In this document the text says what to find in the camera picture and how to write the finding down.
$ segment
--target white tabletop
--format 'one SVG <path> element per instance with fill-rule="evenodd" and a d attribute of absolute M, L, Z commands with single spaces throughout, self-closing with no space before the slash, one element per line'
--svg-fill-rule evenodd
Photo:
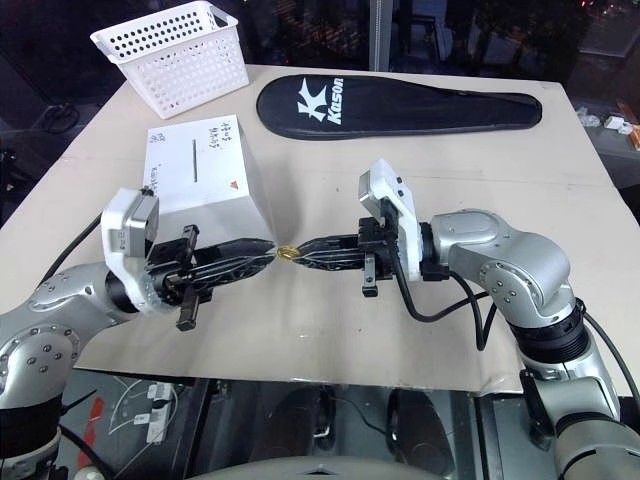
<path fill-rule="evenodd" d="M 558 243 L 571 259 L 576 295 L 632 372 L 640 372 L 640 230 L 560 85 L 383 74 L 437 87 L 528 93 L 542 103 L 542 121 L 520 131 L 308 142 L 270 133 L 255 110 L 266 83 L 299 73 L 326 71 L 249 66 L 248 87 L 169 120 L 160 120 L 123 85 L 0 231 L 0 311 L 26 299 L 119 187 L 141 186 L 148 128 L 235 113 L 260 168 L 279 244 L 356 233 L 358 218 L 367 215 L 357 199 L 358 177 L 385 158 L 412 188 L 420 220 L 478 207 Z M 95 233 L 65 265 L 99 260 Z M 195 330 L 179 332 L 173 318 L 140 318 L 99 334 L 78 365 L 176 376 L 520 391 L 520 363 L 501 317 L 486 351 L 478 353 L 469 310 L 420 324 L 406 313 L 395 283 L 379 283 L 379 296 L 365 299 L 361 282 L 360 272 L 314 271 L 276 260 L 251 279 L 216 289 Z M 453 282 L 416 283 L 412 291 L 427 313 L 463 296 Z M 483 303 L 483 312 L 488 306 Z M 601 350 L 618 391 L 626 393 L 615 363 Z"/>

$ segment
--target white box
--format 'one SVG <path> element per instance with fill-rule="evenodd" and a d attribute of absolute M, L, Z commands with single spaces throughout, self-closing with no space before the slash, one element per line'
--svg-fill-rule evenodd
<path fill-rule="evenodd" d="M 160 199 L 156 242 L 200 230 L 196 248 L 273 240 L 271 210 L 235 115 L 149 130 L 144 184 Z"/>

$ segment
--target black pad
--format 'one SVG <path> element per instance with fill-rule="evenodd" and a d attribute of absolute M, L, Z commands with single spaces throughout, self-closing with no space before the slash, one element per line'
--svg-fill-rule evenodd
<path fill-rule="evenodd" d="M 278 78 L 262 89 L 257 109 L 273 133 L 299 140 L 522 129 L 542 117 L 542 105 L 530 95 L 358 75 Z"/>

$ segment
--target perforated basket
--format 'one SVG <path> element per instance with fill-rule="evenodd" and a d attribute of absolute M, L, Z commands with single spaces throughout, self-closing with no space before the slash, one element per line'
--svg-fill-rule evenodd
<path fill-rule="evenodd" d="M 169 118 L 249 83 L 237 25 L 196 1 L 105 28 L 91 40 Z"/>

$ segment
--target gold object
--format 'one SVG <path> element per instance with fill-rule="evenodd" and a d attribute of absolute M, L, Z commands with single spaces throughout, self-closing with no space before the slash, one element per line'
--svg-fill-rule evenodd
<path fill-rule="evenodd" d="M 284 258 L 285 260 L 293 260 L 294 258 L 300 256 L 300 250 L 298 250 L 296 247 L 286 245 L 284 247 L 278 248 L 277 255 L 280 258 Z"/>

